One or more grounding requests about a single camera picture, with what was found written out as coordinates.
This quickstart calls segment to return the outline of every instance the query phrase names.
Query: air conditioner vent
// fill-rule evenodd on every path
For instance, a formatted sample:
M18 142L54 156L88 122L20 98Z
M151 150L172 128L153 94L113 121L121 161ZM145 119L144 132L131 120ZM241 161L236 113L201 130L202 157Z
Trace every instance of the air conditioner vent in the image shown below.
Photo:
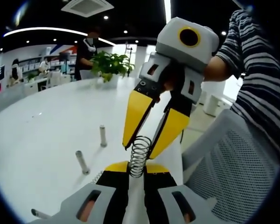
M114 6L105 0L72 0L61 10L83 17L90 17L112 8Z

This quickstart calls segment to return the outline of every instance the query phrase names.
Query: black clothing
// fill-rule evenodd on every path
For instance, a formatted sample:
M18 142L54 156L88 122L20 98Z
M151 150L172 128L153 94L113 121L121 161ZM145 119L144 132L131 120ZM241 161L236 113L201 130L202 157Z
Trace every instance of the black clothing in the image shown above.
M94 55L97 55L98 51L96 47L93 44L90 44L87 39L83 39L78 43L77 46L77 60L76 60L76 66L75 66L75 79L81 80L80 70L91 70L92 67L82 64L80 62L81 58L85 58L86 60L91 60Z

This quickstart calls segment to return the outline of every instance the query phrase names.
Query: ceiling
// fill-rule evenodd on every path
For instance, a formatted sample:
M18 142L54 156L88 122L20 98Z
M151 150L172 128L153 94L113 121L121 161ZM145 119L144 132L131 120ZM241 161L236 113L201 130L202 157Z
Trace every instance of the ceiling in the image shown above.
M0 48L8 51L18 47L36 44L74 44L81 35L60 31L27 31L2 38L8 31L30 27L66 28L87 33L90 25L100 26L102 38L114 43L135 42L140 45L155 44L155 41L141 39L141 37L156 38L166 24L163 0L107 0L114 9L96 14L89 18L61 11L67 4L64 0L13 0L0 1ZM16 27L14 15L26 3L26 12ZM237 9L231 0L171 0L173 17L180 17L191 22L208 26L224 41L222 31L228 29L229 17Z

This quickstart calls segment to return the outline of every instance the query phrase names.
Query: floor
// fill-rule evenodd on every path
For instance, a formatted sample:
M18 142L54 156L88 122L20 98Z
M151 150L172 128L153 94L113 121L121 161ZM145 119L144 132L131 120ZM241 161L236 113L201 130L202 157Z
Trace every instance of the floor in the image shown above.
M218 106L216 110L216 117L223 110ZM182 151L184 152L189 146L191 146L212 124L216 117L207 115L203 112L203 105L199 105L196 110L190 116L190 124L187 129L184 130L182 139Z

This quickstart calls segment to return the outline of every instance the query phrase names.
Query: gripper jaw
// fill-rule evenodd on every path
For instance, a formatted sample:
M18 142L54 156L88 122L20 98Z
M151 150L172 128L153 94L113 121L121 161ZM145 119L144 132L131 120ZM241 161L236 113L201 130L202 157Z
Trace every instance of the gripper jaw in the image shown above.
M155 132L147 157L155 159L187 127L192 101L181 94L173 95Z
M129 148L144 124L151 108L161 93L161 85L149 79L142 79L131 92L126 112L122 144Z

